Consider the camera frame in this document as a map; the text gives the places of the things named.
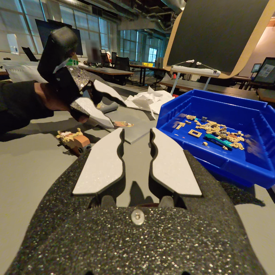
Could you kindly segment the white bar stand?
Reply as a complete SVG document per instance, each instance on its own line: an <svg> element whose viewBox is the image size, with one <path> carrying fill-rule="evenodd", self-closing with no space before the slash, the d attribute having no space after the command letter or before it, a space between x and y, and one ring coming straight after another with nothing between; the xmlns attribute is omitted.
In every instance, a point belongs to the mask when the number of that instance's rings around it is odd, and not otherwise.
<svg viewBox="0 0 275 275"><path fill-rule="evenodd" d="M209 66L206 66L200 62L197 62L196 65L202 65L204 67L207 67L207 68L193 68L193 67L186 67L186 66L179 66L179 64L183 64L183 63L194 63L195 60L187 60L187 61L184 61L184 62L181 62L181 63L178 63L178 64L174 64L171 66L170 68L170 72L173 73L173 72L176 72L177 73L177 76L176 76L176 80L172 86L172 89L171 89L171 92L170 94L173 95L173 92L174 92L174 89L177 85L177 82L179 80L179 77L180 77L180 74L181 73L185 73L185 74L194 74L194 75L199 75L199 76L206 76L208 77L208 80L206 82L206 84L204 85L204 88L203 90L205 91L207 86L208 86L208 83L210 81L210 79L212 77L219 77L221 72L219 70L216 70L216 69L213 69Z"/></svg>

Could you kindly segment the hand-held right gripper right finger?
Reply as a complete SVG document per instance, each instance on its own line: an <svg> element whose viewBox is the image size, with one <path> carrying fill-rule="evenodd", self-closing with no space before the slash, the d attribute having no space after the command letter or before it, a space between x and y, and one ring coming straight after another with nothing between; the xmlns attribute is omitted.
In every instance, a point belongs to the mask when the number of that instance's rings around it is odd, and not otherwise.
<svg viewBox="0 0 275 275"><path fill-rule="evenodd" d="M156 182L179 195L201 197L202 192L183 148L172 138L150 129L151 156L149 175Z"/></svg>

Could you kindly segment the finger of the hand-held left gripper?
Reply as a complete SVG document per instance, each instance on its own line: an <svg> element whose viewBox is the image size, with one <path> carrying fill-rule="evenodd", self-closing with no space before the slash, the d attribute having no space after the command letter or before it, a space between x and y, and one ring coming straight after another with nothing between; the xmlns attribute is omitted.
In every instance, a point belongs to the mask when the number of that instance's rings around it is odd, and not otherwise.
<svg viewBox="0 0 275 275"><path fill-rule="evenodd" d="M118 105L127 107L123 98L117 93L115 89L107 84L104 84L98 80L94 80L93 82L93 102L99 103L102 98L105 97L108 100L117 103Z"/></svg>
<svg viewBox="0 0 275 275"><path fill-rule="evenodd" d="M79 97L74 101L74 110L87 115L96 125L107 129L114 129L114 124L105 114L98 110L93 101L87 97Z"/></svg>

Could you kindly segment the person's left forearm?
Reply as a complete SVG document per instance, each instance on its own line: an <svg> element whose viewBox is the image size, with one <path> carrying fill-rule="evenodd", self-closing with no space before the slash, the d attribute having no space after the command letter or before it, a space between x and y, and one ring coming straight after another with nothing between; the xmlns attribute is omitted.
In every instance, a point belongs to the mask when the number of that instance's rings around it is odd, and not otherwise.
<svg viewBox="0 0 275 275"><path fill-rule="evenodd" d="M33 119L52 117L35 91L37 81L0 84L0 134L24 128Z"/></svg>

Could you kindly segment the person's left hand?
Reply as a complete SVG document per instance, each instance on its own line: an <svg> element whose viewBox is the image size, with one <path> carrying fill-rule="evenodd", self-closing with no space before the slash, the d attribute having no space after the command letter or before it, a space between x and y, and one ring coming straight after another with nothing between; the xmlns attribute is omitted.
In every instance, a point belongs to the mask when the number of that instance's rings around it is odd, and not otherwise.
<svg viewBox="0 0 275 275"><path fill-rule="evenodd" d="M56 96L55 90L49 83L36 82L34 83L34 89L47 109L51 111L67 111L80 123L86 123L88 121L89 118L87 115L79 115L78 117L73 116L70 106Z"/></svg>

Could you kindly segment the black panel with wooden rim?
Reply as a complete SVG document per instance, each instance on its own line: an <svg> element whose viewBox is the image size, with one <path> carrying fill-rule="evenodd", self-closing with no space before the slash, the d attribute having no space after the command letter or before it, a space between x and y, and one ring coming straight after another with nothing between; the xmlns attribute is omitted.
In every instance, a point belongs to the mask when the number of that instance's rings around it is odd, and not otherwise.
<svg viewBox="0 0 275 275"><path fill-rule="evenodd" d="M163 59L170 71L179 66L221 72L219 79L239 74L256 48L275 10L274 0L187 1L171 31Z"/></svg>

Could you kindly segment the blue plastic bin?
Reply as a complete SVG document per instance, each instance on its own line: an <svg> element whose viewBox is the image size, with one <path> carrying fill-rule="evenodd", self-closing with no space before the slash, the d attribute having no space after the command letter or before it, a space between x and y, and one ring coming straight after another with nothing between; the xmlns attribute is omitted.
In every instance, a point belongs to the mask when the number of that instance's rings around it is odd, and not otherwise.
<svg viewBox="0 0 275 275"><path fill-rule="evenodd" d="M223 150L213 143L208 148L202 145L201 139L185 134L175 136L171 125L180 113L199 119L207 117L226 125L230 132L242 131L245 150ZM192 90L161 106L156 127L222 179L247 187L274 186L274 108L268 103Z"/></svg>

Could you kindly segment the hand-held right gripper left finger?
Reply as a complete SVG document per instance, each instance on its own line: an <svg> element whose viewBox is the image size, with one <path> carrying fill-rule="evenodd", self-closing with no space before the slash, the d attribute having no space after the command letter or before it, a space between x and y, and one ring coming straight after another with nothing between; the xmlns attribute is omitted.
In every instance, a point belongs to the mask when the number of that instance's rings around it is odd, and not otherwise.
<svg viewBox="0 0 275 275"><path fill-rule="evenodd" d="M108 189L119 196L124 191L124 142L125 130L117 128L93 145L72 191L74 196L102 194Z"/></svg>

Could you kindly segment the crumpled white paper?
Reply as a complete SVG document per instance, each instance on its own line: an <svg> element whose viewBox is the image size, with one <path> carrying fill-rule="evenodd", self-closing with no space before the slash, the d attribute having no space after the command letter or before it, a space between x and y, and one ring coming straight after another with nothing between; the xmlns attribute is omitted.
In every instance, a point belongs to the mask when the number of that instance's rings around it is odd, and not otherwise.
<svg viewBox="0 0 275 275"><path fill-rule="evenodd" d="M155 114L159 115L161 106L174 98L165 90L155 91L148 87L146 92L140 92L135 96L130 95L125 103L127 107L149 111L153 119L156 120Z"/></svg>

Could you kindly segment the large dark display screen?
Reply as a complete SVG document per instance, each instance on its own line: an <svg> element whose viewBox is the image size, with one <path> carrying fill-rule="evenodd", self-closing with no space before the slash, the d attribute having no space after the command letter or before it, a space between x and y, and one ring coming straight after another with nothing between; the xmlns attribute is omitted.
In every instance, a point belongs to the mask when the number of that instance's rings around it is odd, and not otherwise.
<svg viewBox="0 0 275 275"><path fill-rule="evenodd" d="M73 28L72 25L69 25L60 21L51 20L51 19L48 19L47 22L39 19L35 19L35 22L36 22L36 26L39 32L39 36L40 36L43 48L45 48L48 37L52 31L66 26L70 28L77 36L78 44L76 48L76 55L80 55L80 56L83 55L81 35L78 29Z"/></svg>

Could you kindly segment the brown and tan brick model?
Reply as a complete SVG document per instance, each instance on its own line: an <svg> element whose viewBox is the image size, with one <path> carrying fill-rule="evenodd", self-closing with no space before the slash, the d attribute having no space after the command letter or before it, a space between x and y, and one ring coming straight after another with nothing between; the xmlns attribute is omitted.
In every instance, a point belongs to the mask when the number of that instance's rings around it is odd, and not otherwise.
<svg viewBox="0 0 275 275"><path fill-rule="evenodd" d="M69 149L69 151L76 156L80 156L91 149L90 140L83 135L80 128L77 128L77 132L75 133L70 131L58 131L55 137L64 147Z"/></svg>

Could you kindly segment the white wall box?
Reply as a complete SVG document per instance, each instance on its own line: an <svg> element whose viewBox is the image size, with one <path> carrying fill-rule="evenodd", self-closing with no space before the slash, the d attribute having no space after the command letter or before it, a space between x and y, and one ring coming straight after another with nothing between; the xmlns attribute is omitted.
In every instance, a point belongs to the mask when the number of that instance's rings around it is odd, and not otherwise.
<svg viewBox="0 0 275 275"><path fill-rule="evenodd" d="M7 40L11 54L20 55L17 37L15 34L7 34Z"/></svg>

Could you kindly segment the wooden edged background table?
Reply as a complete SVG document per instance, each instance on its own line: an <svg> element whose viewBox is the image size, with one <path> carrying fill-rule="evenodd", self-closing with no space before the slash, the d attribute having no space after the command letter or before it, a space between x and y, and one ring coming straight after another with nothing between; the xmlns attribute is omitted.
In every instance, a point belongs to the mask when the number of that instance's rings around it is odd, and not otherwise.
<svg viewBox="0 0 275 275"><path fill-rule="evenodd" d="M78 67L100 76L107 82L119 84L121 86L126 85L127 81L131 82L132 80L129 78L131 78L134 75L134 72L132 71L123 71L107 67L97 68L84 66L82 64L79 64Z"/></svg>

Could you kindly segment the grey instruction booklet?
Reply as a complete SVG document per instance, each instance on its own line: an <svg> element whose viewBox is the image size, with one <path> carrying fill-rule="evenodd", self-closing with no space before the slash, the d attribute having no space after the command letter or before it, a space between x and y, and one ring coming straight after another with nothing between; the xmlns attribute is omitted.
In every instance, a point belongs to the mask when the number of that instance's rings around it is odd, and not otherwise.
<svg viewBox="0 0 275 275"><path fill-rule="evenodd" d="M156 127L158 115L151 111L142 109L126 108L104 98L97 106L110 120L116 128L125 130L125 141L133 144L144 135L150 132L150 129Z"/></svg>

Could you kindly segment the teal curved brick piece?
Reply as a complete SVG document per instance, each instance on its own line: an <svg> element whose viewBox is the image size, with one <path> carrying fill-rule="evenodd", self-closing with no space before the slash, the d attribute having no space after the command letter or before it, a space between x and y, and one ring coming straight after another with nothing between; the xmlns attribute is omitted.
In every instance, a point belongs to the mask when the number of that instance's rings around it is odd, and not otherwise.
<svg viewBox="0 0 275 275"><path fill-rule="evenodd" d="M217 137L212 134L206 134L204 139L232 150L232 143L227 140L222 140L220 136Z"/></svg>

